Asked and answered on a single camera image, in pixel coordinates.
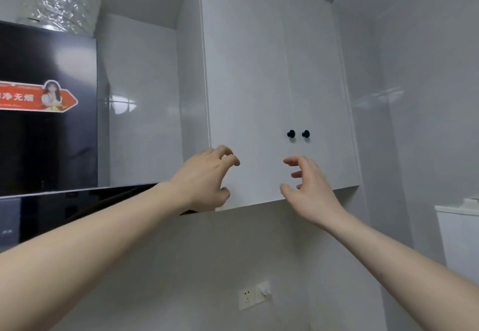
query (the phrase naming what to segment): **woman on sticker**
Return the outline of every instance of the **woman on sticker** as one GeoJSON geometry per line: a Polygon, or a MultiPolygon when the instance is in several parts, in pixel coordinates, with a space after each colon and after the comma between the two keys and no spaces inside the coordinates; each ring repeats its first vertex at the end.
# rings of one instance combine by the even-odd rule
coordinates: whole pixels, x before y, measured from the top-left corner
{"type": "Polygon", "coordinates": [[[46,106],[45,110],[59,112],[62,106],[62,97],[60,92],[60,84],[55,80],[49,80],[44,85],[42,95],[42,103],[46,106]]]}

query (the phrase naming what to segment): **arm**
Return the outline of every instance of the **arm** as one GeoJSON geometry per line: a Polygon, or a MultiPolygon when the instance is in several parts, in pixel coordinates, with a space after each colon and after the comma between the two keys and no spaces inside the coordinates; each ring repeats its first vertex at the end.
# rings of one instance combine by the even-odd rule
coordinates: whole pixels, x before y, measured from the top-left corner
{"type": "Polygon", "coordinates": [[[166,219],[222,206],[230,196],[223,177],[239,164],[225,146],[208,150],[171,181],[0,254],[0,330],[49,330],[166,219]]]}
{"type": "Polygon", "coordinates": [[[422,328],[478,329],[479,287],[347,213],[313,160],[284,162],[302,170],[291,175],[303,179],[299,191],[281,185],[293,208],[342,243],[422,328]]]}

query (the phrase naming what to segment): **cabinet door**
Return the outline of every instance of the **cabinet door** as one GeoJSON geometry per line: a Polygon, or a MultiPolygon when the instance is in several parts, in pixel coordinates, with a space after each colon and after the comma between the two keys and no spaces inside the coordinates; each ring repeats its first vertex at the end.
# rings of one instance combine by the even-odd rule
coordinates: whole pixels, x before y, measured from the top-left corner
{"type": "Polygon", "coordinates": [[[202,0],[212,146],[241,160],[223,182],[225,208],[282,198],[282,160],[297,153],[280,0],[202,0]]]}
{"type": "Polygon", "coordinates": [[[299,153],[318,163],[334,189],[358,185],[331,4],[282,0],[282,18],[299,153]]]}

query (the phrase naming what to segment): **left hand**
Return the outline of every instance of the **left hand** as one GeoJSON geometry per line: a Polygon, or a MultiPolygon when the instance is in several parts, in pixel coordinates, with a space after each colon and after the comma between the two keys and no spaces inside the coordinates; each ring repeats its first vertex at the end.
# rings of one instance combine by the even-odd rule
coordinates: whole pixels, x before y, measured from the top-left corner
{"type": "Polygon", "coordinates": [[[239,165],[231,149],[222,145],[190,158],[169,184],[180,196],[185,196],[189,209],[210,211],[222,207],[229,199],[230,191],[221,188],[221,182],[232,166],[239,165]]]}

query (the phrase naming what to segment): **promotional sticker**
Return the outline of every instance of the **promotional sticker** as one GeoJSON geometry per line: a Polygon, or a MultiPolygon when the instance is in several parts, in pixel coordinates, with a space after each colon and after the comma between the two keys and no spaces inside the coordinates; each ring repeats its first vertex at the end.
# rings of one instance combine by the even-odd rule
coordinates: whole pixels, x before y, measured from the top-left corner
{"type": "Polygon", "coordinates": [[[64,113],[78,100],[56,80],[43,85],[0,82],[0,110],[64,113]]]}

